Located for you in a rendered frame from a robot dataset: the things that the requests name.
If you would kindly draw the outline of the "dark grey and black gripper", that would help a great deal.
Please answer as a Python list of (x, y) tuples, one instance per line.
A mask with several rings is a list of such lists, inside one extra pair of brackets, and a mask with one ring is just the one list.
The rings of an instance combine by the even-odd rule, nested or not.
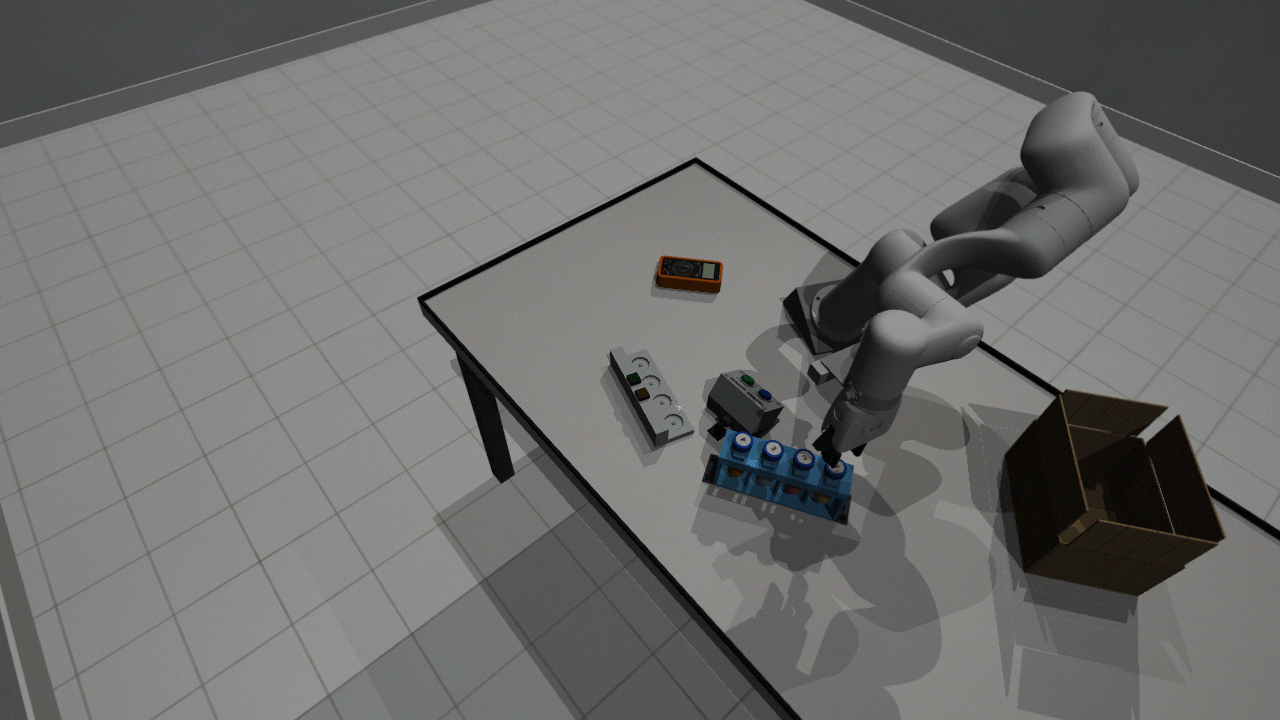
[(820, 451), (823, 460), (832, 469), (837, 466), (844, 452), (851, 450), (859, 457), (867, 442), (890, 430), (902, 400), (901, 395), (899, 402), (890, 410), (870, 411), (852, 404), (851, 400), (844, 401), (841, 397), (844, 391), (845, 383), (844, 389), (840, 391), (826, 414), (820, 427), (822, 434), (813, 443), (813, 447)]

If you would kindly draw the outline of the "black table edge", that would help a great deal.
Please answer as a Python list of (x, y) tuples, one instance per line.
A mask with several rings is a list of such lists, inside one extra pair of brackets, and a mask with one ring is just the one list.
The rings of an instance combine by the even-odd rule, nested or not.
[[(733, 644), (733, 642), (730, 641), (730, 638), (727, 635), (724, 635), (724, 632), (722, 632), (721, 628), (716, 625), (716, 623), (707, 615), (707, 612), (698, 605), (698, 602), (695, 600), (692, 600), (692, 597), (689, 594), (689, 592), (685, 591), (684, 587), (678, 584), (678, 582), (675, 579), (675, 577), (672, 577), (669, 574), (669, 571), (660, 564), (660, 561), (652, 553), (652, 551), (648, 550), (645, 544), (643, 544), (643, 541), (640, 541), (637, 538), (637, 536), (635, 536), (634, 532), (625, 524), (625, 521), (613, 511), (613, 509), (611, 509), (611, 506), (608, 503), (605, 503), (604, 498), (602, 498), (602, 496), (596, 493), (596, 491), (593, 488), (593, 486), (590, 486), (588, 483), (588, 480), (585, 480), (585, 478), (576, 470), (576, 468), (573, 468), (573, 465), (564, 457), (564, 455), (561, 454), (561, 451), (556, 447), (556, 445), (553, 445), (550, 442), (550, 439), (548, 439), (547, 436), (538, 428), (538, 425), (529, 418), (529, 415), (526, 413), (524, 413), (524, 410), (521, 407), (518, 407), (518, 404), (516, 404), (515, 400), (509, 397), (509, 395), (506, 392), (506, 389), (503, 389), (499, 386), (499, 383), (490, 375), (490, 373), (486, 372), (486, 369), (477, 361), (477, 359), (474, 357), (472, 354), (470, 354), (468, 348), (466, 348), (465, 345), (462, 345), (461, 341), (442, 322), (442, 319), (439, 316), (436, 316), (435, 313), (433, 313), (431, 307), (429, 307), (428, 304), (424, 302), (425, 300), (431, 299), (436, 293), (440, 293), (442, 291), (448, 290), (452, 286), (458, 284), (460, 282), (466, 281), (470, 277), (476, 275), (477, 273), (484, 272), (488, 268), (494, 266), (498, 263), (504, 261), (506, 259), (513, 256), (515, 254), (521, 252), (525, 249), (529, 249), (532, 245), (539, 243), (543, 240), (547, 240), (550, 236), (557, 234), (561, 231), (564, 231), (564, 229), (570, 228), (571, 225), (575, 225), (579, 222), (582, 222), (588, 217), (593, 217), (598, 211), (602, 211), (605, 208), (611, 208), (616, 202), (620, 202), (620, 201), (622, 201), (625, 199), (628, 199), (634, 193), (637, 193), (639, 191), (645, 190), (646, 187), (649, 187), (652, 184), (655, 184), (657, 182), (663, 181), (663, 179), (666, 179), (669, 176), (673, 176), (678, 170), (684, 170), (685, 168), (691, 167), (694, 163), (698, 163), (698, 165), (700, 165), (704, 169), (709, 170), (712, 174), (714, 174), (718, 178), (721, 178), (721, 181), (724, 181), (727, 184), (732, 186), (735, 190), (739, 190), (741, 193), (746, 195), (749, 199), (753, 199), (755, 202), (760, 204), (767, 210), (774, 213), (774, 215), (780, 217), (781, 219), (783, 219), (785, 222), (787, 222), (790, 225), (794, 225), (795, 228), (797, 228), (797, 231), (801, 231), (804, 234), (809, 236), (812, 240), (815, 240), (818, 243), (823, 245), (826, 249), (829, 249), (829, 251), (837, 254), (840, 258), (844, 258), (844, 260), (846, 260), (847, 263), (851, 263), (854, 266), (859, 266), (861, 264), (861, 263), (858, 263), (858, 260), (855, 260), (854, 258), (849, 256), (846, 252), (844, 252), (840, 249), (835, 247), (832, 243), (829, 243), (826, 240), (820, 238), (818, 234), (815, 234), (812, 231), (806, 229), (804, 225), (799, 224), (797, 222), (795, 222), (790, 217), (785, 215), (785, 213), (782, 213), (782, 211), (777, 210), (776, 208), (771, 206), (771, 204), (768, 204), (768, 202), (763, 201), (762, 199), (756, 197), (756, 195), (754, 195), (750, 191), (742, 188), (742, 186), (740, 186), (736, 182), (731, 181), (728, 177), (723, 176), (721, 172), (718, 172), (714, 168), (709, 167), (705, 161), (701, 161), (698, 158), (692, 158), (691, 160), (685, 161), (684, 164), (676, 167), (675, 169), (668, 170), (664, 174), (658, 176), (657, 178), (654, 178), (652, 181), (648, 181), (646, 183), (640, 184), (636, 188), (630, 190), (628, 192), (622, 193), (618, 197), (612, 199), (611, 201), (604, 202), (600, 206), (594, 208), (593, 210), (586, 211), (582, 215), (576, 217), (572, 220), (566, 222), (564, 224), (558, 225), (554, 229), (548, 231), (544, 234), (538, 236), (536, 238), (529, 241), (527, 243), (524, 243), (524, 245), (518, 246), (517, 249), (513, 249), (509, 252), (506, 252), (506, 254), (500, 255), (499, 258), (495, 258), (492, 261), (485, 263), (481, 266), (477, 266), (474, 270), (467, 272), (463, 275), (460, 275), (460, 277), (454, 278), (453, 281), (449, 281), (445, 284), (442, 284), (442, 286), (436, 287), (435, 290), (429, 291), (428, 293), (422, 293), (417, 299), (419, 299), (419, 304), (421, 304), (422, 307), (425, 307), (426, 311), (435, 319), (435, 322), (439, 325), (442, 325), (442, 328), (445, 331), (445, 333), (451, 336), (451, 338), (454, 341), (454, 343), (458, 345), (460, 348), (462, 348), (462, 351), (471, 359), (471, 361), (480, 369), (480, 372), (483, 372), (483, 374), (486, 375), (486, 378), (492, 382), (492, 384), (497, 387), (497, 389), (500, 392), (500, 395), (503, 395), (506, 397), (506, 400), (515, 407), (515, 410), (521, 416), (524, 416), (524, 420), (527, 421), (530, 427), (532, 427), (532, 430), (535, 430), (538, 433), (538, 436), (541, 437), (541, 439), (561, 459), (561, 461), (564, 462), (564, 465), (570, 469), (570, 471), (572, 471), (573, 475), (582, 483), (582, 486), (585, 486), (585, 488), (594, 496), (594, 498), (596, 498), (596, 501), (599, 503), (602, 503), (602, 507), (605, 509), (605, 511), (611, 514), (611, 518), (613, 518), (614, 521), (617, 521), (620, 524), (620, 527), (628, 534), (628, 537), (637, 544), (637, 547), (640, 550), (643, 550), (643, 552), (646, 555), (646, 557), (650, 559), (652, 562), (654, 562), (654, 565), (671, 582), (671, 584), (675, 585), (675, 588), (680, 592), (680, 594), (682, 594), (684, 598), (689, 601), (689, 603), (692, 606), (692, 609), (695, 609), (698, 611), (698, 614), (705, 620), (705, 623), (716, 632), (716, 634), (721, 637), (721, 639), (724, 642), (724, 644), (727, 644), (730, 647), (730, 650), (739, 657), (739, 660), (748, 667), (748, 670), (750, 673), (753, 673), (754, 676), (756, 676), (756, 680), (760, 682), (762, 685), (764, 685), (765, 691), (768, 691), (773, 696), (773, 698), (781, 705), (782, 708), (785, 708), (785, 711), (788, 714), (788, 716), (792, 717), (794, 720), (803, 720), (801, 717), (797, 716), (797, 714), (794, 711), (794, 708), (791, 708), (788, 706), (788, 703), (780, 696), (780, 693), (777, 691), (774, 691), (774, 688), (771, 685), (771, 683), (767, 682), (764, 676), (762, 676), (762, 673), (759, 673), (756, 670), (756, 667), (753, 666), (753, 664)], [(1019, 365), (1018, 363), (1014, 363), (1010, 357), (1005, 356), (1004, 354), (1000, 354), (996, 348), (992, 348), (989, 345), (986, 345), (986, 342), (983, 342), (982, 340), (980, 340), (980, 342), (977, 346), (979, 346), (980, 348), (986, 350), (986, 352), (993, 355), (1000, 361), (1007, 364), (1014, 370), (1019, 372), (1021, 375), (1025, 375), (1028, 379), (1033, 380), (1036, 384), (1038, 384), (1042, 388), (1047, 389), (1051, 395), (1055, 395), (1056, 397), (1059, 395), (1062, 395), (1062, 392), (1060, 389), (1055, 388), (1053, 386), (1050, 386), (1050, 383), (1047, 383), (1046, 380), (1041, 379), (1038, 375), (1033, 374), (1032, 372), (1028, 372), (1024, 366)], [(1233, 511), (1238, 512), (1239, 515), (1242, 515), (1243, 518), (1245, 518), (1247, 520), (1252, 521), (1254, 525), (1260, 527), (1261, 529), (1266, 530), (1268, 534), (1271, 534), (1275, 538), (1277, 538), (1277, 541), (1280, 541), (1280, 530), (1277, 530), (1275, 527), (1270, 525), (1267, 521), (1265, 521), (1261, 518), (1256, 516), (1253, 512), (1243, 509), (1239, 503), (1235, 503), (1231, 498), (1228, 498), (1226, 496), (1221, 495), (1217, 489), (1213, 489), (1210, 486), (1207, 486), (1207, 487), (1210, 489), (1211, 497), (1219, 500), (1219, 502), (1224, 503), (1229, 509), (1233, 509)]]

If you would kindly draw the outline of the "dark grey button housing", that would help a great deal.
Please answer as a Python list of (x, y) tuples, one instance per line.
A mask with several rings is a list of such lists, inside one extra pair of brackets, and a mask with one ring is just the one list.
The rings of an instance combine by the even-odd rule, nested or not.
[(777, 416), (785, 405), (740, 369), (721, 373), (708, 395), (707, 407), (721, 418), (721, 423), (708, 430), (719, 441), (726, 436), (724, 427), (758, 438), (780, 421)]

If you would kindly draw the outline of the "orange digital multimeter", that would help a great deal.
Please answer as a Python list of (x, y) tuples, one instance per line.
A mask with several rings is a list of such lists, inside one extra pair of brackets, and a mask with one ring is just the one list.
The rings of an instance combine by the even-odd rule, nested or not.
[(662, 256), (657, 272), (659, 287), (718, 293), (723, 264), (691, 258)]

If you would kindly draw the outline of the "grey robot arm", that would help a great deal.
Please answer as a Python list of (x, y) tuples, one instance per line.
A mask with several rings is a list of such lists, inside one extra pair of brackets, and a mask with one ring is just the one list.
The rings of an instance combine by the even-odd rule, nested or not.
[[(806, 375), (817, 386), (836, 378), (845, 383), (844, 401), (890, 410), (916, 368), (977, 347), (984, 328), (966, 307), (1015, 277), (1046, 275), (1114, 222), (1139, 187), (1132, 155), (1087, 92), (1037, 113), (1020, 159), (1021, 167), (934, 217), (934, 242), (891, 231), (844, 281), (814, 296), (812, 322), (826, 338), (847, 342), (867, 329), (861, 345), (810, 364)], [(950, 269), (952, 286), (943, 274)]]

